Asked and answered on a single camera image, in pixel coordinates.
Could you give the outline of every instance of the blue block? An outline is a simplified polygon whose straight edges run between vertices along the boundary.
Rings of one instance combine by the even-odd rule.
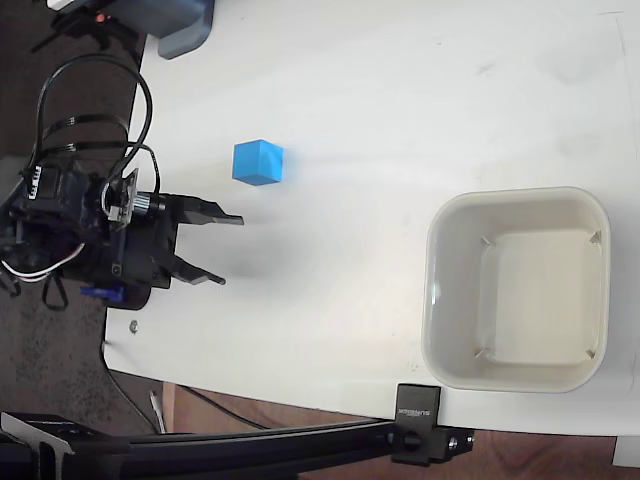
[[[284,150],[265,140],[241,143],[233,150],[233,178],[249,185],[282,180]]]

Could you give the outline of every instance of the black mount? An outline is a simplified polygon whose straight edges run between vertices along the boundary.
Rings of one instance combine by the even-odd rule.
[[[3,413],[0,478],[284,479],[391,455],[428,466],[471,451],[474,431],[436,424],[439,387],[399,385],[396,419],[230,435],[110,437],[55,415]]]

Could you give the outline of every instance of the brown floor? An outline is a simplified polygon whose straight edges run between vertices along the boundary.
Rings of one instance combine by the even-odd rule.
[[[202,392],[230,410],[269,427],[305,426],[354,419],[346,415]],[[175,385],[165,385],[167,425],[175,432],[250,431]],[[640,479],[640,469],[611,465],[615,438],[477,432],[474,451],[428,469],[388,458],[306,473],[327,479]]]

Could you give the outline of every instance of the white table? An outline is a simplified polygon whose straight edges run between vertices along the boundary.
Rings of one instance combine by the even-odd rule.
[[[218,0],[203,47],[166,61],[149,40],[142,73],[163,190],[246,226],[181,227],[177,253],[228,283],[111,310],[111,368],[392,418],[398,383],[437,384],[420,351],[435,212],[574,185],[612,225],[602,367],[561,395],[446,389],[439,421],[640,434],[640,2]],[[231,179],[234,144],[257,138],[286,149],[281,184]]]

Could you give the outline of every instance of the square bowl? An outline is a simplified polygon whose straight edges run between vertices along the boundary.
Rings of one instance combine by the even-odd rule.
[[[611,229],[573,187],[470,193],[429,229],[423,356],[459,389],[567,392],[607,343]]]

